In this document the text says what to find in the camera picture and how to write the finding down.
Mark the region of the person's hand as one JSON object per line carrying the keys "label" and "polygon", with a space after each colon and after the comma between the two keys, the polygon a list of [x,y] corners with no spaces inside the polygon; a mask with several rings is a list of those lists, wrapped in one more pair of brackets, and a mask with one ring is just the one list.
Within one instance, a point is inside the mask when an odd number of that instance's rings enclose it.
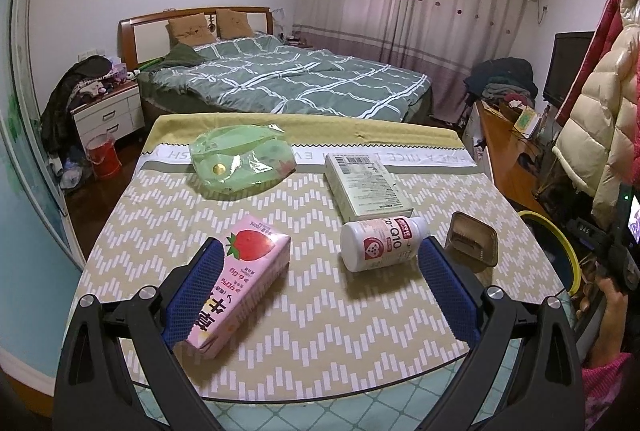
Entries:
{"label": "person's hand", "polygon": [[599,368],[615,362],[622,353],[628,295],[617,289],[611,278],[599,277],[597,285],[605,297],[600,329],[586,359],[588,368]]}

